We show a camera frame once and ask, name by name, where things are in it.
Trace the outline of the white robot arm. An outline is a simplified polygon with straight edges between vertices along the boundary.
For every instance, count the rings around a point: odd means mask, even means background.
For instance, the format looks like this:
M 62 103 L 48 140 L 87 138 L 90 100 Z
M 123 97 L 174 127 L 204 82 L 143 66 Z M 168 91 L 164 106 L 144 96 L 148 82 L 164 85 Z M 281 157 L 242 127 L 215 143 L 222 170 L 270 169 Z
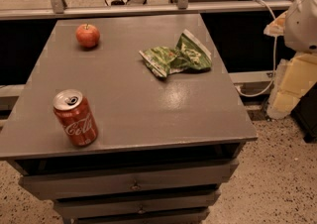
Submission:
M 284 44 L 295 51 L 291 60 L 282 59 L 277 66 L 268 99 L 267 115 L 281 119 L 317 82 L 317 0 L 294 0 L 265 27 L 264 34 L 283 36 Z

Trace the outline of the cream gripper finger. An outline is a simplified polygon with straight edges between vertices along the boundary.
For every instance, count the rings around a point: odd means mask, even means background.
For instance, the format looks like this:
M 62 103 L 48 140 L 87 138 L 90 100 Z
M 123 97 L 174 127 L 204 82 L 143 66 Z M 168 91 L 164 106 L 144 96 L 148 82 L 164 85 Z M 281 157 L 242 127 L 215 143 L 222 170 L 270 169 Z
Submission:
M 316 54 L 296 53 L 291 60 L 283 59 L 277 67 L 274 87 L 268 99 L 268 117 L 282 119 L 289 115 L 316 83 Z
M 286 13 L 283 12 L 264 28 L 264 34 L 271 37 L 284 35 Z

